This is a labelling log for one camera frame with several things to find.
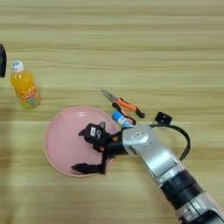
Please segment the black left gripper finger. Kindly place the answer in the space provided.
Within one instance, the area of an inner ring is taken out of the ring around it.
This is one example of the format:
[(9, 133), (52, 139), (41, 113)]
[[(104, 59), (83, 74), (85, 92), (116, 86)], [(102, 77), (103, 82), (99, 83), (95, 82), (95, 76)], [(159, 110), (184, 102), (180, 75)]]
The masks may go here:
[(0, 44), (0, 78), (5, 77), (6, 65), (7, 65), (6, 51), (4, 49), (4, 46)]

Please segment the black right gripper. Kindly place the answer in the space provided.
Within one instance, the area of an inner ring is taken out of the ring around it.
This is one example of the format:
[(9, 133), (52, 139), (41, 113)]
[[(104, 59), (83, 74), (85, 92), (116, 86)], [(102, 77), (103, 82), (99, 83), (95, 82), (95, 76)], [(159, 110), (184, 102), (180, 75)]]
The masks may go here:
[[(78, 135), (86, 136), (88, 132), (83, 129)], [(123, 146), (122, 132), (118, 131), (115, 134), (110, 134), (106, 131), (99, 131), (94, 137), (93, 148), (102, 153), (100, 164), (75, 164), (72, 169), (83, 174), (105, 174), (107, 159), (114, 158), (119, 155), (127, 155), (127, 151)]]

